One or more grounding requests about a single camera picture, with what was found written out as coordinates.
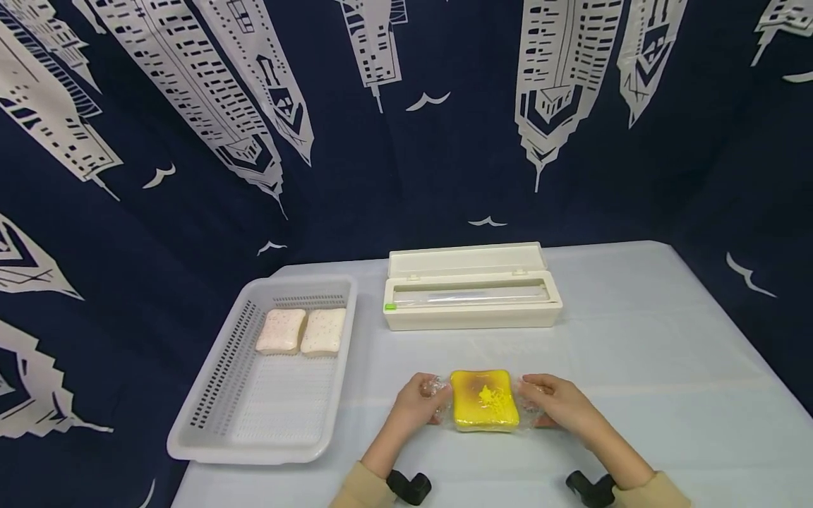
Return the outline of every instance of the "dark blue backdrop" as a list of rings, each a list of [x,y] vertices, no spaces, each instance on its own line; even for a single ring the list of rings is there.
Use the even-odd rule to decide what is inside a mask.
[[[813,47],[779,33],[750,66],[767,0],[689,0],[658,94],[632,129],[611,65],[538,193],[514,123],[521,0],[410,3],[397,35],[405,78],[382,89],[383,115],[347,64],[341,8],[269,1],[316,139],[308,167],[277,137],[289,220],[222,166],[112,37],[68,0],[52,4],[89,43],[104,93],[93,95],[104,110],[93,125],[124,160],[105,173],[121,202],[0,115],[0,213],[85,299],[0,293],[0,320],[56,359],[77,415],[115,431],[0,439],[4,506],[136,507],[153,482],[149,507],[169,506],[185,465],[166,455],[166,435],[242,285],[286,263],[405,248],[669,242],[813,409],[813,82],[782,79],[813,70]],[[442,108],[405,111],[421,92],[450,90]],[[143,191],[169,163],[176,175]],[[508,225],[468,223],[486,216]],[[288,248],[258,255],[266,241]],[[727,254],[776,297],[748,289]],[[7,376],[15,361],[3,353]]]

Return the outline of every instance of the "white box lid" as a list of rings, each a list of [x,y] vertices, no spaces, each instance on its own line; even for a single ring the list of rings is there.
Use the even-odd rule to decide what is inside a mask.
[[[474,245],[389,253],[390,279],[544,271],[548,265],[538,241]]]

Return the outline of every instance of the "perforated basket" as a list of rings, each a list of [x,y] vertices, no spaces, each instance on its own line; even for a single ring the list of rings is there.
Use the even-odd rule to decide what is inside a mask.
[[[356,304],[349,276],[270,277],[237,297],[167,438],[173,457],[225,464],[310,462],[327,449]],[[347,309],[335,358],[257,353],[265,314]]]

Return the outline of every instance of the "black strap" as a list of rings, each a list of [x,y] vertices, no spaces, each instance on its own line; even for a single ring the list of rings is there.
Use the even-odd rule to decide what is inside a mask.
[[[612,493],[615,480],[610,475],[604,475],[596,484],[591,484],[584,473],[574,471],[567,477],[565,484],[587,508],[606,508],[615,502]]]
[[[432,482],[424,473],[418,473],[409,481],[400,471],[394,469],[387,476],[387,486],[396,496],[413,506],[420,506],[432,490]]]

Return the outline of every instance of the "sleeve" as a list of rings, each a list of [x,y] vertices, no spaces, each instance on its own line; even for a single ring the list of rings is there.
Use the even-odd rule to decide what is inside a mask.
[[[631,490],[612,489],[618,508],[691,508],[692,502],[672,483],[668,476],[658,471],[643,487]]]
[[[395,497],[387,482],[357,462],[330,508],[389,508],[395,503]]]

